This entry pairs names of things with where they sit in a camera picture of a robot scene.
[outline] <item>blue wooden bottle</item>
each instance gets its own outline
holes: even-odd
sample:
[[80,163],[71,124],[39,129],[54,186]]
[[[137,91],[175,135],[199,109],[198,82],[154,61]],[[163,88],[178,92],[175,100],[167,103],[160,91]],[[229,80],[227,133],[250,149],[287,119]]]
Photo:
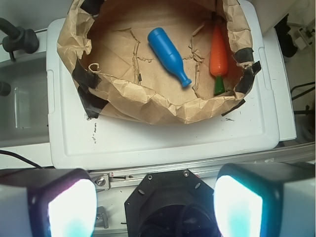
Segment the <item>blue wooden bottle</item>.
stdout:
[[163,28],[153,29],[147,39],[163,66],[177,76],[183,87],[188,86],[192,81],[184,72],[181,55]]

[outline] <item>light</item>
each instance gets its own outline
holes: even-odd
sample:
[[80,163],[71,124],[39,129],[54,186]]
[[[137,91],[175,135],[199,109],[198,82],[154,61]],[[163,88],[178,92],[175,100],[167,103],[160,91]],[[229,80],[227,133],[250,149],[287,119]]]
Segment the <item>light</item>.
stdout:
[[214,211],[223,237],[259,237],[262,197],[231,176],[218,178],[214,189]]
[[95,186],[90,180],[80,179],[48,204],[51,236],[91,236],[96,211]]

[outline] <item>white bin lid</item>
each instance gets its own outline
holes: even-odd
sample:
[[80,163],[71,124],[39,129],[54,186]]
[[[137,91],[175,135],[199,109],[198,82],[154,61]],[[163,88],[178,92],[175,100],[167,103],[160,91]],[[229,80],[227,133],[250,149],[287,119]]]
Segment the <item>white bin lid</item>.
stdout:
[[87,120],[56,43],[64,19],[47,30],[49,138],[56,168],[112,169],[185,162],[264,151],[279,142],[274,93],[253,6],[240,0],[261,62],[246,103],[226,116],[188,125],[152,126],[100,116]]

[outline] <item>bolt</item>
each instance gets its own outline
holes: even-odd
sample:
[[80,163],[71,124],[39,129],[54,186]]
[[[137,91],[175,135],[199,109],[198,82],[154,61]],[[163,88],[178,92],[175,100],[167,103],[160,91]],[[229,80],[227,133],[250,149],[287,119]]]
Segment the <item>bolt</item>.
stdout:
[[189,172],[187,170],[183,171],[183,175],[184,177],[188,177],[189,176]]
[[103,177],[99,177],[99,178],[96,179],[95,183],[98,186],[103,186],[103,185],[105,185],[105,179]]

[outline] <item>toy carrot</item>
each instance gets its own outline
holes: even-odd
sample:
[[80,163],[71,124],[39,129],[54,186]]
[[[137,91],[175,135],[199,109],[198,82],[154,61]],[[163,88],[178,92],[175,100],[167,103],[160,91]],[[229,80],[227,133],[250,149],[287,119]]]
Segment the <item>toy carrot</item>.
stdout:
[[227,73],[228,63],[223,35],[217,24],[215,25],[212,36],[209,70],[211,74],[216,77],[214,95],[224,93],[225,88],[222,76]]

